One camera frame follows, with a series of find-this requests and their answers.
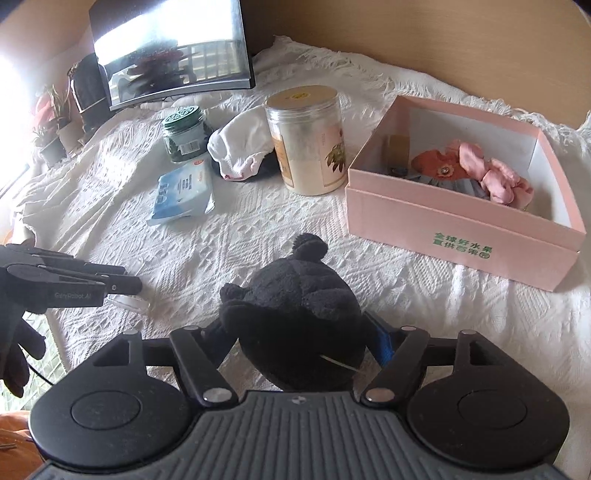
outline jar lid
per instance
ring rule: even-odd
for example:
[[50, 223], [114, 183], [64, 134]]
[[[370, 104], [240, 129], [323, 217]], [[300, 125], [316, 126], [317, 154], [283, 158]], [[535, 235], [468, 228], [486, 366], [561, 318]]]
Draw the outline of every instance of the jar lid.
[[179, 108], [162, 121], [165, 130], [181, 131], [197, 125], [203, 118], [201, 109], [196, 105]]
[[338, 94], [334, 88], [325, 85], [290, 88], [270, 96], [265, 102], [265, 107], [280, 111], [306, 109], [334, 102]]

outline screw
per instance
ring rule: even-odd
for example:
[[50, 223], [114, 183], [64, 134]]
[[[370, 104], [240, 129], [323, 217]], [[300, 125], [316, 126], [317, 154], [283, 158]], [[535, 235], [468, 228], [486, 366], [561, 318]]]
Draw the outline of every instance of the screw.
[[210, 403], [224, 403], [232, 398], [232, 392], [227, 388], [210, 388], [203, 394], [203, 399]]
[[389, 388], [372, 388], [365, 393], [365, 398], [375, 403], [386, 403], [393, 400], [394, 397], [394, 392]]

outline white label sticker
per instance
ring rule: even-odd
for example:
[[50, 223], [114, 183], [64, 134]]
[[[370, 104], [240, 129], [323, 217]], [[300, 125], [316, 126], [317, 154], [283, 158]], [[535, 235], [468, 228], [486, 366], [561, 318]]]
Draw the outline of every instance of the white label sticker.
[[196, 152], [201, 149], [201, 141], [193, 140], [192, 142], [179, 145], [178, 149], [181, 151], [181, 155]]

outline green lid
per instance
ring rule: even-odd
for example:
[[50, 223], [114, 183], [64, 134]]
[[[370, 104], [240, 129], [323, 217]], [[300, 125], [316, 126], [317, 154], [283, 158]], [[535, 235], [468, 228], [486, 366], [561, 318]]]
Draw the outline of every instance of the green lid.
[[181, 132], [197, 125], [202, 119], [203, 113], [198, 106], [184, 106], [166, 117], [162, 125], [170, 132]]

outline plant pot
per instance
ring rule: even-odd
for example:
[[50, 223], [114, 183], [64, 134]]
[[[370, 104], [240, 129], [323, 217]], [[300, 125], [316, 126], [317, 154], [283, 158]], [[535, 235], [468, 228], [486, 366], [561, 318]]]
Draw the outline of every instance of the plant pot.
[[66, 149], [64, 149], [64, 145], [61, 144], [60, 138], [55, 137], [43, 147], [41, 149], [41, 156], [49, 168], [52, 168], [61, 162], [62, 158], [66, 158]]
[[61, 144], [66, 149], [66, 152], [71, 153], [80, 148], [80, 142], [78, 142], [78, 139], [82, 138], [84, 132], [79, 124], [76, 122], [69, 122], [67, 125], [60, 127], [57, 131], [57, 135], [60, 137]]

